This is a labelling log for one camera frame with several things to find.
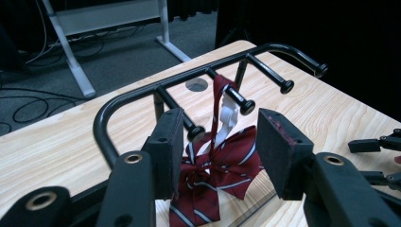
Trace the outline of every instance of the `necktie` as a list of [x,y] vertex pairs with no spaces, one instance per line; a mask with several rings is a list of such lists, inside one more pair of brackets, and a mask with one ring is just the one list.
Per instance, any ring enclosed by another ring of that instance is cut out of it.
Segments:
[[[262,169],[255,150],[256,127],[250,126],[215,147],[218,105],[226,85],[235,84],[218,75],[214,79],[212,130],[197,143],[189,143],[183,157],[179,195],[170,203],[170,226],[199,226],[220,220],[218,190],[243,200],[248,186]],[[210,141],[210,151],[198,155]]]

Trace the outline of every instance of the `light wood surface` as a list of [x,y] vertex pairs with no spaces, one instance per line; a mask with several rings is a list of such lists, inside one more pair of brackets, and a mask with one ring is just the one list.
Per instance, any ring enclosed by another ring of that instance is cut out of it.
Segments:
[[[26,193],[49,185],[65,186],[71,195],[106,180],[110,170],[92,134],[93,121],[100,107],[114,96],[164,79],[254,47],[240,41],[179,64],[152,77],[140,80],[105,96],[59,113],[39,123],[0,137],[0,216]],[[379,153],[351,154],[347,143],[354,139],[378,138],[401,128],[401,123],[366,106],[308,73],[274,57],[258,56],[285,79],[295,81],[294,89],[281,95],[279,88],[251,65],[245,74],[240,93],[253,99],[257,108],[275,110],[286,116],[314,144],[314,152],[336,152],[348,158],[360,170],[380,170],[385,175],[400,170],[393,161],[397,152],[382,149]],[[237,64],[219,69],[234,79]],[[168,89],[191,119],[207,130],[212,118],[212,81],[209,87],[194,93],[184,84]],[[240,116],[233,132],[256,125],[257,109]],[[118,110],[109,122],[109,134],[120,153],[140,149],[155,126],[153,99],[143,98]],[[401,198],[399,192],[379,187]],[[221,221],[211,226],[305,226],[301,201],[280,201],[265,171],[251,184],[244,201],[219,192]],[[157,225],[168,225],[168,201],[157,201]]]

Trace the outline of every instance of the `white stand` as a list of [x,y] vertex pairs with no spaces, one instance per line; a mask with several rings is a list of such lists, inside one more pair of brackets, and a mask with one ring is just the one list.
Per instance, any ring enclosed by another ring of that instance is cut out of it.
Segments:
[[190,60],[188,56],[169,40],[166,0],[133,0],[60,12],[53,10],[49,0],[42,1],[67,56],[70,70],[85,97],[93,97],[96,95],[96,92],[76,60],[66,38],[67,35],[160,17],[163,37],[157,37],[159,43],[181,61]]

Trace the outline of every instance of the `black clamp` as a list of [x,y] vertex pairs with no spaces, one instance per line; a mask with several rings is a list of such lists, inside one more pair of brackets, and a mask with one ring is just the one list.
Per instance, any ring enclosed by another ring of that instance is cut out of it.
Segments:
[[353,140],[348,143],[351,153],[379,152],[380,147],[401,151],[401,129],[395,129],[393,134],[380,136],[379,139]]
[[401,200],[372,188],[351,161],[336,153],[315,154],[313,146],[284,115],[259,109],[260,160],[280,199],[305,197],[308,226],[401,226]]
[[371,185],[388,186],[392,190],[401,191],[401,172],[384,176],[380,171],[360,171]]

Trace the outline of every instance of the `brass ring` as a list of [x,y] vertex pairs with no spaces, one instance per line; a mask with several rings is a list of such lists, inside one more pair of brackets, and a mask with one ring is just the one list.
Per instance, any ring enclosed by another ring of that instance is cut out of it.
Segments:
[[44,209],[46,206],[53,203],[53,201],[55,201],[56,198],[57,198],[57,194],[52,191],[46,191],[46,192],[40,193],[40,194],[32,197],[26,203],[26,209],[30,210],[30,211]]
[[142,155],[140,154],[132,154],[127,157],[125,157],[124,161],[128,164],[135,164],[139,163],[142,160]]
[[345,163],[344,161],[342,161],[342,159],[336,157],[336,156],[332,156],[332,155],[326,155],[324,156],[324,160],[331,164],[331,165],[335,165],[335,166],[343,166]]

